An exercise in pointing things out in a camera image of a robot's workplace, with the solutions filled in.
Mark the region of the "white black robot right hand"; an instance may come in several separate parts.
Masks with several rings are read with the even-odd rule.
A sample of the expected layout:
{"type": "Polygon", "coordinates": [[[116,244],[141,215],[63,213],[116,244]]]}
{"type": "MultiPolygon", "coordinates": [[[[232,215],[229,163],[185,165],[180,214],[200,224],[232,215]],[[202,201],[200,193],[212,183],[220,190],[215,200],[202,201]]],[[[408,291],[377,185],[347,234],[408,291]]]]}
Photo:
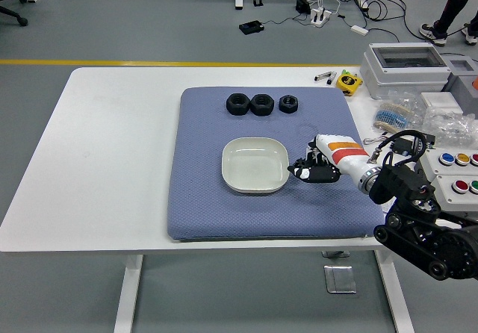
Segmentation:
{"type": "Polygon", "coordinates": [[[353,138],[318,134],[308,143],[305,159],[300,158],[288,171],[306,183],[333,183],[349,175],[355,186],[364,185],[364,177],[375,167],[369,154],[353,138]]]}

